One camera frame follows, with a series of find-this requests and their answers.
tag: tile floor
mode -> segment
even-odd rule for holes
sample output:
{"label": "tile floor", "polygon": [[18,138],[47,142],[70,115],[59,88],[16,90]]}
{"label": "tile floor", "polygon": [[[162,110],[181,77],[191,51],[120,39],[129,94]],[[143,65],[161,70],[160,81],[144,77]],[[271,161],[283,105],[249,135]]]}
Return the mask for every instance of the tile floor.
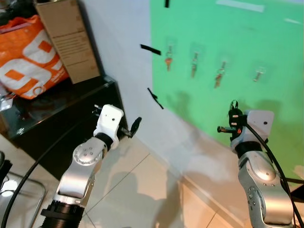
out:
{"label": "tile floor", "polygon": [[[13,162],[12,171],[24,174],[34,162],[0,135],[0,150]],[[42,182],[52,199],[58,181],[41,166],[31,178]],[[24,191],[31,191],[30,184]],[[28,227],[37,196],[18,196],[8,228]],[[81,228],[232,228],[188,187],[161,165],[138,139],[123,139],[108,153],[85,209]],[[38,216],[33,227],[42,224]]]}

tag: black cabinet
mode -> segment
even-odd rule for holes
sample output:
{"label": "black cabinet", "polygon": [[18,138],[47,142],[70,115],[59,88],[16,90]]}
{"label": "black cabinet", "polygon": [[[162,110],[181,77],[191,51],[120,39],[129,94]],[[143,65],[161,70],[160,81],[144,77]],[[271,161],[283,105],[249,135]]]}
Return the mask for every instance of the black cabinet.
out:
{"label": "black cabinet", "polygon": [[[70,165],[75,147],[93,136],[98,119],[91,114],[95,104],[123,109],[118,86],[110,77],[74,85],[68,79],[34,100],[16,98],[14,106],[3,112],[9,125],[6,137],[36,160],[64,132],[83,121],[40,163],[60,179]],[[127,127],[125,117],[120,125]]]}

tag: green wall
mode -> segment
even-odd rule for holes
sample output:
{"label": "green wall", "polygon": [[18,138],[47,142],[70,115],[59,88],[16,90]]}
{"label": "green wall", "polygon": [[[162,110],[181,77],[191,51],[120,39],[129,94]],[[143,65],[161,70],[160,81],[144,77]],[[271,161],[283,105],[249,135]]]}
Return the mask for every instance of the green wall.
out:
{"label": "green wall", "polygon": [[[274,111],[269,146],[286,176],[295,178],[294,166],[304,163],[303,4],[243,2],[263,12],[215,0],[171,0],[169,8],[164,0],[151,0],[152,47],[162,52],[153,55],[154,93],[166,108],[225,145],[230,144],[229,135],[217,133],[217,126],[228,125],[233,99],[243,111]],[[168,72],[169,46],[173,62]],[[198,63],[192,78],[195,52]],[[215,88],[223,61],[225,74]],[[255,82],[260,67],[265,73]]]}

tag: orange bag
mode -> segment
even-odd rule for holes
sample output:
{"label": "orange bag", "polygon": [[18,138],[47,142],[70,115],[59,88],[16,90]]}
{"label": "orange bag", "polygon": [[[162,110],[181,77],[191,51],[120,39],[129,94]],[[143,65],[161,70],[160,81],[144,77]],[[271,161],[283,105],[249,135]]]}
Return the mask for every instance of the orange bag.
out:
{"label": "orange bag", "polygon": [[33,99],[66,78],[38,15],[0,27],[0,81],[8,90]]}

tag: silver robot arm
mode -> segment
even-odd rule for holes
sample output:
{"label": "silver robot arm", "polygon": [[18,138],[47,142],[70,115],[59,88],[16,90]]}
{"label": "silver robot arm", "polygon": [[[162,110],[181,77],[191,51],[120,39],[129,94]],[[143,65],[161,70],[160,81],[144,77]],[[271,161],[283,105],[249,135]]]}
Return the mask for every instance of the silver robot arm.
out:
{"label": "silver robot arm", "polygon": [[46,218],[41,228],[78,227],[94,186],[95,174],[107,152],[118,146],[117,131],[132,138],[139,127],[140,117],[130,131],[119,129],[123,115],[119,108],[109,104],[103,106],[93,137],[74,149],[72,162],[61,177],[52,203],[42,210],[41,215]]}
{"label": "silver robot arm", "polygon": [[273,119],[270,111],[250,110],[243,115],[236,105],[229,111],[230,127],[218,127],[218,132],[232,133],[230,146],[239,158],[238,179],[246,193],[254,228],[293,227],[293,205],[281,185],[280,175],[258,139],[242,124],[246,121],[267,141]]}

